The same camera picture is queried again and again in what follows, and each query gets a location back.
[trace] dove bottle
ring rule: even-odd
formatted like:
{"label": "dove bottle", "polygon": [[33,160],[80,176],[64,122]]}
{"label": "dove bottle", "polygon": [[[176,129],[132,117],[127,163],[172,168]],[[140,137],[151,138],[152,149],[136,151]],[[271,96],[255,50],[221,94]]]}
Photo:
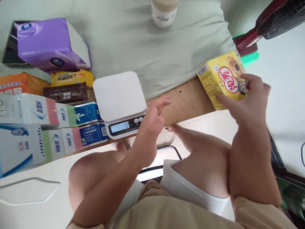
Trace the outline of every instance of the dove bottle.
{"label": "dove bottle", "polygon": [[152,0],[152,18],[155,24],[165,29],[174,21],[179,0]]}

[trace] purple tissue box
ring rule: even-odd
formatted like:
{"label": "purple tissue box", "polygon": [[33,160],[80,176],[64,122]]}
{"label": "purple tissue box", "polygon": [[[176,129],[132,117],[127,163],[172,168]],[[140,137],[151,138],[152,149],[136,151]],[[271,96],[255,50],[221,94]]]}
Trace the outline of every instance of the purple tissue box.
{"label": "purple tissue box", "polygon": [[64,18],[18,25],[18,56],[49,74],[90,69],[89,49]]}

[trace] barcode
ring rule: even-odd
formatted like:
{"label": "barcode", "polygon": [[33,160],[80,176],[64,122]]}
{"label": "barcode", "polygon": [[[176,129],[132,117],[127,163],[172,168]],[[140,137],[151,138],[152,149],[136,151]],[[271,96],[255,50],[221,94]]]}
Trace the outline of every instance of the barcode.
{"label": "barcode", "polygon": [[106,127],[102,127],[102,134],[103,134],[103,137],[104,137],[104,136],[107,136]]}
{"label": "barcode", "polygon": [[207,64],[205,64],[204,66],[201,67],[201,69],[198,70],[198,75],[202,76],[202,74],[205,73],[208,70],[209,70],[209,67],[208,67]]}

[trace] qr code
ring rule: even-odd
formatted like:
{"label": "qr code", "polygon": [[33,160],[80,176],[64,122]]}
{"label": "qr code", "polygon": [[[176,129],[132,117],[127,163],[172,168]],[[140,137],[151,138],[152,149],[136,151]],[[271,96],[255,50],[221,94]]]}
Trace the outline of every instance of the qr code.
{"label": "qr code", "polygon": [[107,136],[107,130],[106,130],[106,127],[102,127],[102,134],[103,134],[103,137],[104,136]]}

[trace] black fan grille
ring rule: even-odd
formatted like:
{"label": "black fan grille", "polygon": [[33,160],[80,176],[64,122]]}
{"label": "black fan grille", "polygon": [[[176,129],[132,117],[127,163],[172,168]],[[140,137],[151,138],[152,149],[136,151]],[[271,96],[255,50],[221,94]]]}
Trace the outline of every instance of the black fan grille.
{"label": "black fan grille", "polygon": [[258,34],[266,39],[281,35],[305,21],[305,0],[288,0],[275,11],[259,28]]}

